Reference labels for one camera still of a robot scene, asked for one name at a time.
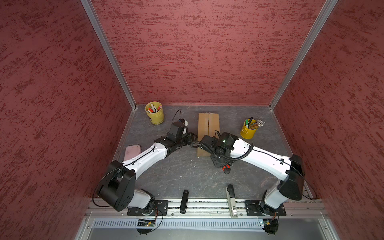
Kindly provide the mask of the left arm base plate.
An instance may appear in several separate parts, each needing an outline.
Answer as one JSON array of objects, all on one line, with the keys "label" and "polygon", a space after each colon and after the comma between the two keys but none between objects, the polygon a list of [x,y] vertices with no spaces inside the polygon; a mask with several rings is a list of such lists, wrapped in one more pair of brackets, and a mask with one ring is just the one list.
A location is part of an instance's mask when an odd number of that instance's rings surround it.
[{"label": "left arm base plate", "polygon": [[155,216],[160,214],[163,216],[167,215],[169,201],[167,200],[150,200],[149,204],[144,208],[140,209],[137,207],[128,207],[128,216]]}]

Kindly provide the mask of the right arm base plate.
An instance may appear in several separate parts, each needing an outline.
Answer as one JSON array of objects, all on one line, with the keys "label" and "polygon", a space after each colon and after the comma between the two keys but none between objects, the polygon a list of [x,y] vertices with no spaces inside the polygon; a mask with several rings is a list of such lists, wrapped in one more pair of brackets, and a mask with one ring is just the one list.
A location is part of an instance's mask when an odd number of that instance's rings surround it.
[{"label": "right arm base plate", "polygon": [[260,202],[259,200],[244,201],[248,217],[285,217],[287,215],[284,204],[274,209],[266,204],[262,207]]}]

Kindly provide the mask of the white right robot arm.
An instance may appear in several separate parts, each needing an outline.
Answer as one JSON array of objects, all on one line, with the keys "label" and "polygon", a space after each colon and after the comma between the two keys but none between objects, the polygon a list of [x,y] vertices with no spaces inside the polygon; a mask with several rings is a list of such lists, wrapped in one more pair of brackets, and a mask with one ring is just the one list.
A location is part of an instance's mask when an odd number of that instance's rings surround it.
[{"label": "white right robot arm", "polygon": [[226,175],[231,172],[234,163],[244,161],[275,176],[278,183],[266,190],[259,202],[258,209],[265,215],[274,214],[287,200],[302,199],[305,173],[303,161],[297,155],[273,154],[230,133],[223,133],[219,138],[205,135],[201,141],[193,142],[191,147],[209,153],[214,166]]}]

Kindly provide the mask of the brown cardboard express box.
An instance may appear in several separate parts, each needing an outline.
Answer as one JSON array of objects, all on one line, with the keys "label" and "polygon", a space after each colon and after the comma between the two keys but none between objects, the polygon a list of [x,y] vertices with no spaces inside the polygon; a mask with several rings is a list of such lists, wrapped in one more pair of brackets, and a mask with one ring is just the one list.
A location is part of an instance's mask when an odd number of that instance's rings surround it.
[{"label": "brown cardboard express box", "polygon": [[219,114],[199,113],[198,141],[201,141],[205,135],[214,137],[215,131],[220,131]]}]

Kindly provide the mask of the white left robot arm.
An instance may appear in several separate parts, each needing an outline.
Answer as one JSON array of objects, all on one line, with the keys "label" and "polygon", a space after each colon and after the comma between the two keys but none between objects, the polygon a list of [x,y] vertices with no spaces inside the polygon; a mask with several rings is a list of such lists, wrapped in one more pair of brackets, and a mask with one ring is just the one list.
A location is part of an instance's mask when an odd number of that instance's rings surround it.
[{"label": "white left robot arm", "polygon": [[145,190],[136,189],[136,180],[151,166],[195,140],[197,135],[188,130],[188,121],[173,122],[167,135],[154,140],[144,152],[123,162],[111,162],[94,195],[118,212],[137,208],[143,215],[152,214],[156,209],[155,197]]}]

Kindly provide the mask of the red black utility knife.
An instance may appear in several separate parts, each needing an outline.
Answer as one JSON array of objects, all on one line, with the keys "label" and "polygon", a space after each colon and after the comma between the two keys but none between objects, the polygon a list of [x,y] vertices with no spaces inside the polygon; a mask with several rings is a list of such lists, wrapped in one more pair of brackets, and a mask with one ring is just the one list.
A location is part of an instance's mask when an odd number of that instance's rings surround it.
[{"label": "red black utility knife", "polygon": [[231,166],[230,165],[224,165],[222,167],[223,172],[228,175],[231,172]]}]

